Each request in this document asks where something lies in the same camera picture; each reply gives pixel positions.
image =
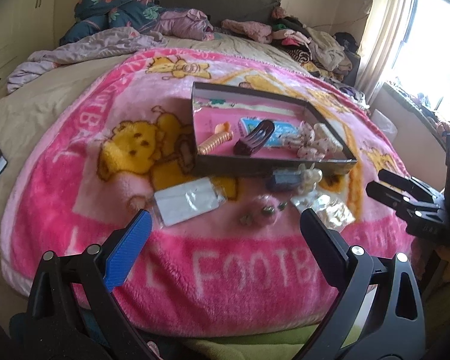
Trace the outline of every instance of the window sill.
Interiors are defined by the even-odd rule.
[[[404,97],[399,91],[397,91],[392,85],[385,82],[383,84],[383,89],[394,98],[394,100],[399,103],[404,109],[408,112],[412,112],[416,115],[416,117],[425,125],[425,127],[430,131],[433,137],[440,144],[442,149],[446,151],[445,143],[440,139],[440,136],[437,133],[435,127],[428,121],[428,119],[423,115],[420,109],[415,105],[415,103],[411,102],[408,98]]]

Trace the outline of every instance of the white card in plastic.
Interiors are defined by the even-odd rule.
[[[158,191],[154,197],[165,226],[172,226],[215,210],[221,202],[209,178]]]

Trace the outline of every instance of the box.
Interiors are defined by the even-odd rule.
[[[356,158],[343,139],[317,109],[304,100],[280,94],[228,85],[195,82],[192,88],[194,152],[196,176],[269,176],[273,170],[297,169],[306,164],[322,170],[324,175],[347,174]],[[233,153],[236,142],[253,130],[261,120],[274,121],[275,132],[267,144],[252,156]],[[279,135],[293,132],[302,121],[310,125],[324,123],[342,144],[343,150],[328,154],[323,160],[307,161],[296,157],[296,151],[281,144]],[[209,154],[198,154],[197,146],[215,132],[215,126],[229,122],[233,140],[225,142]]]

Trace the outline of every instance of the blue gripper pad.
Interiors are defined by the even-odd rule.
[[[140,251],[152,232],[152,217],[142,211],[127,226],[127,232],[113,249],[105,263],[103,282],[108,291],[121,286],[132,269]]]

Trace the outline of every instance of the beige curtain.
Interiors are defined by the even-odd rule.
[[[384,73],[393,62],[403,39],[411,0],[373,0],[359,54],[356,88],[373,102],[383,84]]]

